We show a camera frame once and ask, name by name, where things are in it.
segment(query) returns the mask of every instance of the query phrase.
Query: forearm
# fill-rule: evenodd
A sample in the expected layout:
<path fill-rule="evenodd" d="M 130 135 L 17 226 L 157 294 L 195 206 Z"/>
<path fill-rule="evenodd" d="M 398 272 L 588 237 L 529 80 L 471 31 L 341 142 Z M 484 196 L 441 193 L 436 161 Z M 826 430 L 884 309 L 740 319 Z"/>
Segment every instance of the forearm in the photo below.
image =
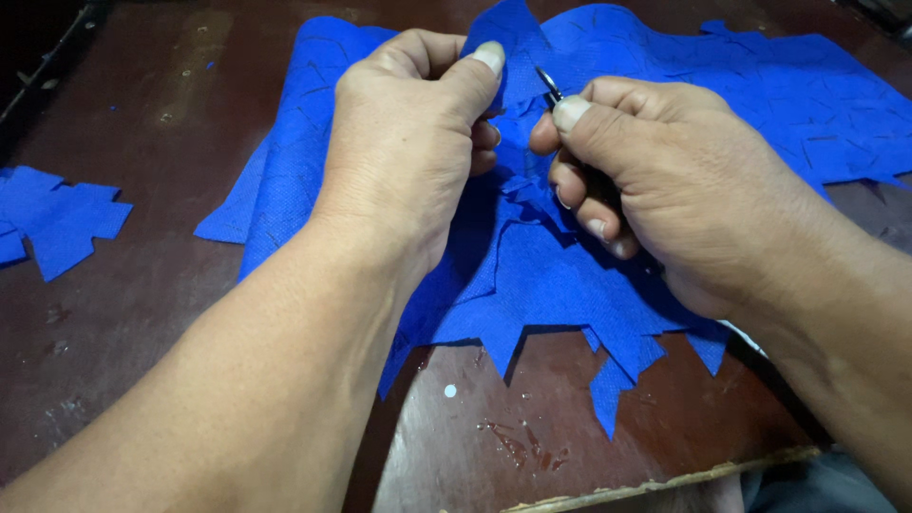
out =
<path fill-rule="evenodd" d="M 345 231 L 306 226 L 0 504 L 337 507 L 410 292 L 394 245 Z"/>
<path fill-rule="evenodd" d="M 774 285 L 734 321 L 895 504 L 909 507 L 912 258 L 842 216 L 824 224 L 791 239 L 801 242 L 776 259 Z"/>

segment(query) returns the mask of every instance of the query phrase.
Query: left hand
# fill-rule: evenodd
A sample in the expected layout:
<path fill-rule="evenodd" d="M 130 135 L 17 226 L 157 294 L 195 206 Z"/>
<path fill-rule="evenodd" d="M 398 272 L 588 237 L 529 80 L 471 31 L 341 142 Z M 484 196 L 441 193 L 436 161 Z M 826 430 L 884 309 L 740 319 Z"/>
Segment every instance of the left hand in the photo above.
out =
<path fill-rule="evenodd" d="M 465 36 L 407 30 L 336 85 L 313 218 L 341 219 L 405 249 L 423 271 L 417 280 L 440 263 L 469 175 L 497 160 L 500 133 L 480 117 L 500 87 L 503 48 L 485 43 L 459 59 L 464 43 Z"/>

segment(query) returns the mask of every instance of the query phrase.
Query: hand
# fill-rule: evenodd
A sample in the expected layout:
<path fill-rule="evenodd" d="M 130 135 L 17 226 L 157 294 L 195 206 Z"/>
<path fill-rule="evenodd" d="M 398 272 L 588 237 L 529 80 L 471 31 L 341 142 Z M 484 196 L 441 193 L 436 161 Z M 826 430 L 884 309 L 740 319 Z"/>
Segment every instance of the hand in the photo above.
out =
<path fill-rule="evenodd" d="M 560 201 L 617 256 L 642 244 L 675 296 L 705 317 L 729 318 L 793 273 L 783 272 L 790 256 L 839 233 L 838 213 L 708 89 L 595 79 L 546 113 L 529 144 L 541 154 L 563 144 L 549 173 Z M 577 158 L 621 188 L 633 233 L 587 197 Z"/>
<path fill-rule="evenodd" d="M 367 226 L 405 247 L 417 280 L 440 262 L 470 173 L 496 164 L 500 133 L 479 120 L 500 86 L 496 42 L 459 60 L 465 37 L 408 30 L 352 66 L 336 86 L 314 218 Z"/>

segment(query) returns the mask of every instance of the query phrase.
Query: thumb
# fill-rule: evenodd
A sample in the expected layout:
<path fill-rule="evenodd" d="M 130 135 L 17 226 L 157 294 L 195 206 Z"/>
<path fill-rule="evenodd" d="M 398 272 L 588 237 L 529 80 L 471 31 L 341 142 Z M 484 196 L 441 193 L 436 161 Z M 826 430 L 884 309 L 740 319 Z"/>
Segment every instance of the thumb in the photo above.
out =
<path fill-rule="evenodd" d="M 645 122 L 622 110 L 572 95 L 557 102 L 552 116 L 564 146 L 611 178 L 636 166 L 648 152 Z"/>
<path fill-rule="evenodd" d="M 503 64 L 506 56 L 497 41 L 488 41 L 440 77 L 443 87 L 449 89 L 457 101 L 456 110 L 472 125 L 494 101 L 501 86 Z"/>

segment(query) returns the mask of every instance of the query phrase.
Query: wooden table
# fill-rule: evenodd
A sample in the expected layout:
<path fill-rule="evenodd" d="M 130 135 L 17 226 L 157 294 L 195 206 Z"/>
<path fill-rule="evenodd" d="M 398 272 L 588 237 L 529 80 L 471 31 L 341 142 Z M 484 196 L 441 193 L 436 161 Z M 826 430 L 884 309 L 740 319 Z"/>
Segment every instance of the wooden table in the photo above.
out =
<path fill-rule="evenodd" d="M 580 4 L 530 3 L 543 20 Z M 116 240 L 96 240 L 94 256 L 52 283 L 34 262 L 0 272 L 0 486 L 116 401 L 231 288 L 243 249 L 192 231 L 268 132 L 305 20 L 464 33 L 490 4 L 117 4 L 10 162 L 120 186 L 122 201 L 136 206 Z M 912 96 L 912 58 L 826 0 L 625 5 L 673 34 L 696 34 L 700 22 L 719 18 L 769 36 L 819 31 Z M 885 236 L 897 244 L 912 239 L 908 193 L 848 184 L 831 194 L 869 232 L 889 227 Z M 375 403 L 347 510 L 489 511 L 543 500 L 520 509 L 568 510 L 807 457 L 825 440 L 749 351 L 730 349 L 711 379 L 681 335 L 660 342 L 668 357 L 621 396 L 614 442 L 588 391 L 606 355 L 593 354 L 578 332 L 528 337 L 509 386 L 479 346 L 414 351 L 389 398 Z M 455 397 L 444 396 L 447 384 Z"/>

